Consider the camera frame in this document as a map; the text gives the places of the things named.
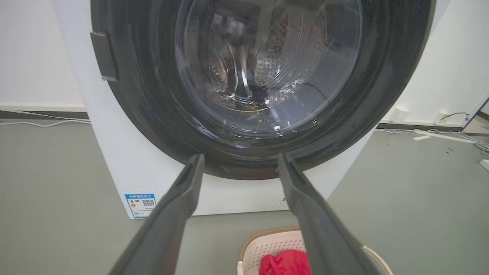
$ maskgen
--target electrical outlet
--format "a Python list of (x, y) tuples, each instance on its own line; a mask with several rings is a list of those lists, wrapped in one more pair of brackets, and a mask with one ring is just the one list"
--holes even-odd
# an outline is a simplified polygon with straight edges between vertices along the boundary
[(391, 115), (391, 121), (394, 123), (403, 123), (409, 114), (409, 110), (403, 107), (396, 108)]
[(445, 125), (446, 122), (448, 121), (448, 117), (444, 118), (445, 116), (450, 115), (448, 112), (441, 111), (436, 115), (435, 120), (433, 121), (434, 124), (436, 125)]

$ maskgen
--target washing machine door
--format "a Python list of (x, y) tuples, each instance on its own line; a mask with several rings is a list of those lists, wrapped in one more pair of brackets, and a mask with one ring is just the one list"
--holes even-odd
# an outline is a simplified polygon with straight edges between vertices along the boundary
[(430, 0), (93, 0), (92, 42), (129, 119), (206, 173), (277, 176), (341, 153), (385, 115), (421, 56)]

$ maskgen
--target blue and white sticker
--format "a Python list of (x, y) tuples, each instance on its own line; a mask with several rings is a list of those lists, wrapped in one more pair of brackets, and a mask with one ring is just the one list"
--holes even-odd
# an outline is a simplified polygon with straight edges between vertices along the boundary
[(135, 219), (146, 219), (156, 206), (154, 194), (125, 195)]

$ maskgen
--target black baseboard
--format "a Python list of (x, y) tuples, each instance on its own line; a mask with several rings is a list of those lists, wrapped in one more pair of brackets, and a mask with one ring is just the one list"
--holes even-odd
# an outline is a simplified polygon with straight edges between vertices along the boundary
[(438, 131), (445, 132), (460, 132), (463, 128), (461, 127), (445, 127), (445, 126), (421, 126), (421, 125), (406, 125), (406, 124), (390, 124), (390, 123), (379, 123), (377, 129), (394, 129), (394, 130), (415, 130), (419, 129), (421, 131), (428, 131), (435, 129)]
[(486, 113), (483, 113), (483, 112), (481, 112), (481, 111), (478, 111), (478, 112), (477, 112), (477, 115), (478, 115), (478, 116), (480, 116), (480, 117), (482, 117), (482, 118), (483, 118), (483, 119), (485, 119), (485, 120), (489, 120), (489, 115), (488, 115), (488, 114), (486, 114)]
[(21, 114), (7, 111), (0, 111), (0, 119), (60, 119), (47, 117), (42, 115), (51, 115), (51, 116), (59, 116), (66, 118), (78, 118), (78, 119), (89, 119), (89, 115), (85, 112), (38, 112), (38, 111), (29, 111), (29, 113), (36, 113), (41, 115), (30, 115), (30, 114)]

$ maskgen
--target gray floor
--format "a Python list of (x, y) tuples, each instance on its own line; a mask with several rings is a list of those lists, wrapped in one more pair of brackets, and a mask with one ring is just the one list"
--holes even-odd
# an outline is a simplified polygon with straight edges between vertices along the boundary
[[(328, 202), (394, 274), (486, 274), (489, 172), (470, 144), (375, 133)], [(0, 126), (2, 274), (105, 274), (127, 218), (89, 125)], [(235, 274), (254, 232), (288, 211), (192, 217), (177, 274)]]

